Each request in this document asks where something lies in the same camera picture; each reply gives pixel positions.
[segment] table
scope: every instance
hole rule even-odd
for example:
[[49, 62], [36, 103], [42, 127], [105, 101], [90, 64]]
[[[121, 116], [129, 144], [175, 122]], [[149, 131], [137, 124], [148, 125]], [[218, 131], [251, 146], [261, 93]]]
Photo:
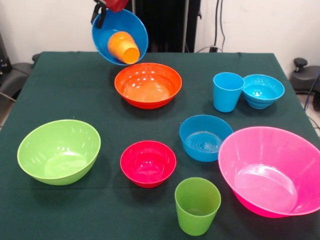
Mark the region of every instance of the table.
[[[320, 141], [273, 54], [148, 53], [144, 62], [171, 66], [183, 86], [168, 105], [142, 110], [125, 102], [114, 88], [122, 67], [96, 52], [44, 52], [0, 132], [0, 234], [3, 240], [179, 240], [174, 191], [189, 177], [203, 177], [220, 190], [221, 207], [208, 232], [198, 239], [316, 240], [320, 212], [278, 219], [248, 211], [224, 181], [217, 162], [197, 162], [184, 152], [179, 127], [187, 117], [214, 115], [234, 131], [273, 126], [294, 132], [317, 147]], [[266, 74], [280, 80], [284, 96], [264, 110], [248, 106], [243, 96], [235, 110], [213, 108], [212, 78], [219, 72], [241, 76]], [[51, 186], [25, 174], [17, 163], [21, 140], [34, 128], [59, 119], [93, 125], [101, 150], [90, 172], [67, 186]], [[176, 154], [173, 175], [153, 189], [140, 188], [121, 172], [126, 147], [156, 140]]]

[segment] orange cup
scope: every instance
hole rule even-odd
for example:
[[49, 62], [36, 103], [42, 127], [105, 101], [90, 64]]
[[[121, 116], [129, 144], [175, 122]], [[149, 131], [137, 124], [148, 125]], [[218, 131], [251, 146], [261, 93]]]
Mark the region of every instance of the orange cup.
[[139, 48], [135, 40], [126, 31], [118, 31], [110, 37], [108, 51], [125, 64], [134, 64], [140, 58]]

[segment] white wall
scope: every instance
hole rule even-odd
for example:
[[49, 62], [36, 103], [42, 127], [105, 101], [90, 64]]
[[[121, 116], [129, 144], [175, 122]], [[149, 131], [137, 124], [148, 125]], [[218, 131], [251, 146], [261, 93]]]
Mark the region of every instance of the white wall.
[[[94, 6], [93, 0], [0, 0], [0, 32], [11, 61], [30, 62], [42, 51], [95, 51]], [[215, 7], [215, 0], [202, 0], [195, 50], [214, 42]], [[295, 57], [320, 65], [319, 10], [320, 0], [224, 0], [224, 50], [275, 53], [287, 75]]]
[[96, 51], [93, 0], [0, 0], [0, 32], [12, 63], [42, 51]]
[[[196, 51], [214, 43], [216, 3], [201, 2]], [[287, 76], [296, 57], [320, 65], [320, 0], [224, 0], [222, 10], [225, 52], [275, 53]]]

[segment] large pink bowl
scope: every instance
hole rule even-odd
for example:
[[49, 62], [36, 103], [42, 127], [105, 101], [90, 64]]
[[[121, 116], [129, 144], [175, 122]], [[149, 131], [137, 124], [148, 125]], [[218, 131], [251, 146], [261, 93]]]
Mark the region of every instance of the large pink bowl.
[[320, 209], [320, 151], [279, 128], [248, 127], [221, 145], [221, 173], [252, 212], [282, 218]]

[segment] plastic bowl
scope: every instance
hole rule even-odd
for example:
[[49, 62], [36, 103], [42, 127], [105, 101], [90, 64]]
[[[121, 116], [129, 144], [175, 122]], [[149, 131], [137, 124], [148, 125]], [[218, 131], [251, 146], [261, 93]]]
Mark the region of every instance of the plastic bowl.
[[92, 38], [96, 49], [105, 59], [113, 64], [127, 66], [108, 51], [110, 37], [119, 31], [127, 32], [133, 37], [139, 48], [139, 61], [145, 56], [148, 49], [148, 34], [144, 24], [136, 15], [125, 9], [119, 12], [107, 10], [102, 28], [97, 28], [99, 17], [100, 14], [92, 24]]
[[88, 123], [57, 120], [30, 132], [17, 151], [18, 164], [38, 181], [68, 185], [93, 166], [100, 150], [99, 133]]
[[216, 116], [195, 115], [181, 124], [179, 133], [183, 148], [191, 158], [213, 162], [218, 160], [220, 146], [233, 130]]
[[221, 145], [218, 162], [235, 196], [255, 214], [281, 218], [320, 209], [320, 151], [292, 132], [236, 131]]
[[283, 96], [285, 87], [271, 76], [254, 74], [244, 78], [243, 93], [251, 107], [265, 109]]
[[176, 168], [174, 152], [157, 141], [139, 141], [122, 154], [120, 167], [124, 175], [142, 188], [154, 188], [167, 180]]
[[139, 63], [119, 72], [114, 86], [129, 104], [141, 109], [156, 109], [169, 103], [178, 94], [182, 79], [169, 66]]

